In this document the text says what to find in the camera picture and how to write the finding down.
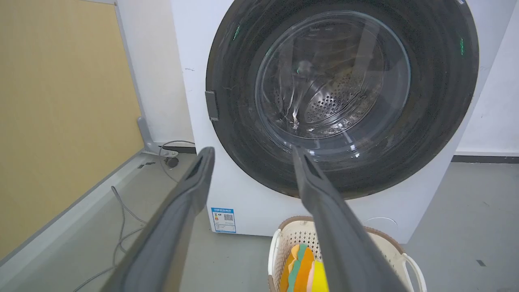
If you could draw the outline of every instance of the basket handle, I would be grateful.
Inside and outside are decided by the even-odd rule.
[[[270,242],[270,252],[268,254],[268,264],[267,264],[267,273],[272,276],[274,264],[276,263],[276,255],[278,254],[279,249],[279,237],[280,237],[281,229],[276,230],[274,236],[272,237],[272,241]]]
[[[420,288],[420,292],[427,292],[427,286],[425,285],[424,274],[422,274],[418,264],[415,262],[415,260],[412,257],[407,255],[406,253],[403,253],[402,256],[409,263],[409,265],[415,272],[416,278],[418,279],[418,288]]]

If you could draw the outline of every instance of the power cord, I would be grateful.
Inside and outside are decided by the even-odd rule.
[[[190,144],[193,144],[195,145],[193,142],[190,142],[190,141],[186,141],[186,140],[173,140],[173,141],[169,141],[169,142],[166,142],[164,143],[160,149],[159,149],[159,160],[162,160],[162,155],[160,155],[162,153],[162,149],[164,148],[164,146],[168,145],[168,144],[171,144],[171,143],[176,143],[176,142],[185,142],[185,143],[190,143]],[[166,169],[164,168],[164,165],[162,163],[160,163],[160,167],[162,167],[162,170],[164,170],[164,173],[170,178],[172,179],[174,182],[178,183],[179,181],[177,181],[176,179],[174,179],[171,175],[169,175],[169,173],[166,171]]]
[[[121,196],[119,195],[119,192],[117,192],[117,189],[114,187],[114,186],[111,186],[112,188],[112,192],[114,193],[115,197],[117,198],[117,200],[119,201],[119,204],[121,205],[121,213],[122,213],[122,224],[121,224],[121,230],[119,232],[119,241],[117,242],[117,245],[115,246],[114,248],[114,252],[112,254],[112,266],[97,273],[96,275],[92,276],[91,278],[89,278],[88,280],[84,281],[81,285],[79,285],[77,288],[74,289],[74,292],[78,292],[81,288],[83,288],[85,285],[87,285],[88,283],[92,282],[93,280],[95,280],[96,278],[98,278],[99,276],[101,275],[104,275],[106,274],[107,272],[113,270],[117,264],[115,263],[115,256],[117,254],[117,248],[120,248],[121,251],[123,253],[126,253],[126,250],[123,248],[122,246],[122,242],[127,239],[128,237],[130,237],[131,235],[135,234],[136,232],[139,232],[141,230],[144,229],[144,226],[141,226],[140,228],[137,228],[136,230],[133,230],[132,232],[126,234],[125,236],[122,235],[122,232],[125,228],[125,223],[126,223],[126,216],[125,216],[125,210],[128,211],[128,213],[133,216],[136,220],[138,220],[139,222],[143,223],[143,224],[147,224],[148,222],[142,220],[141,218],[139,218],[137,215],[135,215],[123,202],[122,202],[122,199],[121,199]]]

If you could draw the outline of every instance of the door glass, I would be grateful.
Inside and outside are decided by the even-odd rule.
[[[382,152],[370,149],[391,142],[409,83],[407,54],[389,27],[359,12],[329,11],[273,43],[259,67],[255,99],[281,148],[299,145],[321,161],[337,154],[372,160]]]

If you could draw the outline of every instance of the white wall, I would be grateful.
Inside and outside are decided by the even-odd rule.
[[[130,57],[155,142],[193,140],[169,0],[119,0]],[[519,156],[519,4],[457,155]]]
[[[519,4],[457,155],[519,156]]]
[[[193,141],[170,1],[119,0],[118,4],[141,111],[153,140]]]

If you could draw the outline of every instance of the blue and white sticker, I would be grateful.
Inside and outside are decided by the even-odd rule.
[[[233,209],[211,208],[211,211],[216,232],[236,233]]]

